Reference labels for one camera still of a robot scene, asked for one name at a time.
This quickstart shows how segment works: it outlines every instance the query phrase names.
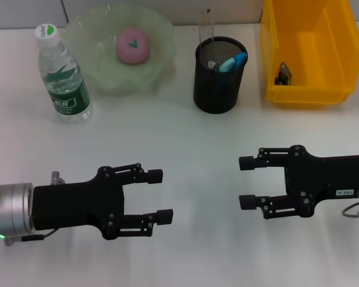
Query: plastic bottle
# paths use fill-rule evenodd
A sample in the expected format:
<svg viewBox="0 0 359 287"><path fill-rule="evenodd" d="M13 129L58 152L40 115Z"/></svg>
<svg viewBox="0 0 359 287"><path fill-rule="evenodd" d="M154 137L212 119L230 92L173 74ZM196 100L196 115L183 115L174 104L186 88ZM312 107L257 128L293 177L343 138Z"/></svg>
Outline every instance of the plastic bottle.
<svg viewBox="0 0 359 287"><path fill-rule="evenodd" d="M60 118L67 123L79 123L92 114L92 105L72 53L61 43L59 31L52 24L35 29L40 48L38 67L41 78Z"/></svg>

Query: yellow storage box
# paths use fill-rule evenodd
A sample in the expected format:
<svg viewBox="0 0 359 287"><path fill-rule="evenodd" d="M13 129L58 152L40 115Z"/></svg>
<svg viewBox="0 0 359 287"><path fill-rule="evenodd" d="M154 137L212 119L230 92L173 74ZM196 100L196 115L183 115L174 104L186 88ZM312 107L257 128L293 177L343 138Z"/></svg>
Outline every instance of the yellow storage box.
<svg viewBox="0 0 359 287"><path fill-rule="evenodd" d="M348 0L264 0L260 28L266 99L337 104L355 91L359 30ZM276 86L285 62L291 86Z"/></svg>

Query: white bottle cap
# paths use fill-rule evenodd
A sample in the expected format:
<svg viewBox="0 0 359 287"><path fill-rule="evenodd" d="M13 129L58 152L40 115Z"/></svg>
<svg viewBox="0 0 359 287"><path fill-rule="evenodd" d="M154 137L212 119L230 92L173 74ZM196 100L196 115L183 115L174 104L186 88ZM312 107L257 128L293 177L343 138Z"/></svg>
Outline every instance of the white bottle cap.
<svg viewBox="0 0 359 287"><path fill-rule="evenodd" d="M40 48L54 47L60 43L60 34L55 25L42 24L35 29L37 46Z"/></svg>

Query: white table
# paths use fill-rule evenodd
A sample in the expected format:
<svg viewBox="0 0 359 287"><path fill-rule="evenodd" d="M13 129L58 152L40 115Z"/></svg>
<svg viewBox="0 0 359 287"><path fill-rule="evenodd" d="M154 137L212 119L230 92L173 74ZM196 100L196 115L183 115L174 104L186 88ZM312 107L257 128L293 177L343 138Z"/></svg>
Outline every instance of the white table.
<svg viewBox="0 0 359 287"><path fill-rule="evenodd" d="M151 238L107 242L93 227L43 242L0 242L0 286L359 286L359 219L350 200L320 203L314 217L264 220L238 195L285 193L282 169L241 172L258 148L303 144L317 156L359 154L359 84L341 106L279 109L263 102L259 25L217 26L249 54L239 103L209 115L193 103L197 26L175 28L175 72L157 92L92 97L86 123L57 119L37 68L32 30L0 30L0 184L47 185L94 177L104 165L163 169L158 185L125 188L126 213L174 209Z"/></svg>

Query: green glass bowl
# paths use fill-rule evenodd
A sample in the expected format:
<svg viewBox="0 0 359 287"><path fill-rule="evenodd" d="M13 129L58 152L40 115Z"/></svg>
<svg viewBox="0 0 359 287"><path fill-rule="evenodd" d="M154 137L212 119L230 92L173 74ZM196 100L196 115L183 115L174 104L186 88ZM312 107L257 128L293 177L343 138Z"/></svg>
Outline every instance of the green glass bowl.
<svg viewBox="0 0 359 287"><path fill-rule="evenodd" d="M115 53L117 36L131 27L142 29L149 37L150 58L143 64L124 64ZM91 9L70 21L62 38L80 63L86 81L114 93L149 87L176 55L172 23L136 4Z"/></svg>

